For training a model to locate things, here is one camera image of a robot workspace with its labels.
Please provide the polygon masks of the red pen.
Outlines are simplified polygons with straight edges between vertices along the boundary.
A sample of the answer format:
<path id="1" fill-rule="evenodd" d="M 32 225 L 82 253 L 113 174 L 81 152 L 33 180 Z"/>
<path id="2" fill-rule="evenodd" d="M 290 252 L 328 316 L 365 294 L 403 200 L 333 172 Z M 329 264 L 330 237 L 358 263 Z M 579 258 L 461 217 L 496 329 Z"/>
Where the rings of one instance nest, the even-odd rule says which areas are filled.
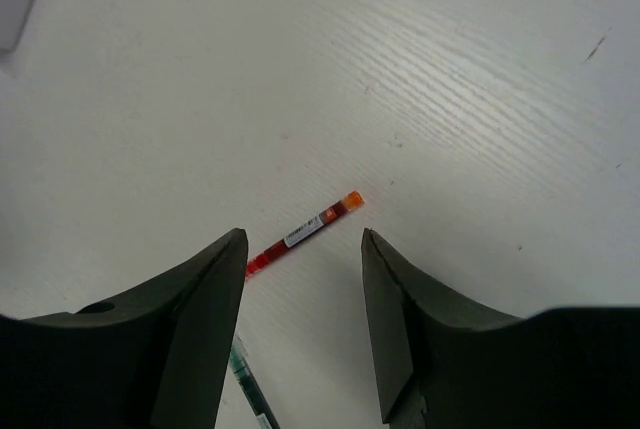
<path id="1" fill-rule="evenodd" d="M 358 191 L 350 192 L 251 259 L 247 263 L 245 279 L 248 280 L 253 277 L 296 246 L 326 229 L 345 215 L 355 211 L 364 203 L 364 198 Z"/>

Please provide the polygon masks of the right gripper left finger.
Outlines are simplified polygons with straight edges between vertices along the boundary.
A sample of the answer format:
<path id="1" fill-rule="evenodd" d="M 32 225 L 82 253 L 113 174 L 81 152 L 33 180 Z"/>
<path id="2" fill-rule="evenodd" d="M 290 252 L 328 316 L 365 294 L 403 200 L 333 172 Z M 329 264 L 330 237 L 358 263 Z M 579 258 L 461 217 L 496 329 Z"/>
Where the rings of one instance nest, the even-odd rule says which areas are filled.
<path id="1" fill-rule="evenodd" d="M 211 428 L 245 280 L 233 229 L 75 312 L 1 320 L 5 428 Z"/>

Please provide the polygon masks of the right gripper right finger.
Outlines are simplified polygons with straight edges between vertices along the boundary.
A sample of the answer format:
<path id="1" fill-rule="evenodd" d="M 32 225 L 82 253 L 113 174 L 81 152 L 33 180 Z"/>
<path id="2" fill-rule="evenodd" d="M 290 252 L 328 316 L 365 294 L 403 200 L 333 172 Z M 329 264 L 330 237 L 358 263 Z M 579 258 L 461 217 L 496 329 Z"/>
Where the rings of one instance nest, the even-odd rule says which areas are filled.
<path id="1" fill-rule="evenodd" d="M 414 266 L 365 230 L 362 277 L 382 421 L 391 428 L 635 428 L 639 311 L 519 318 Z"/>

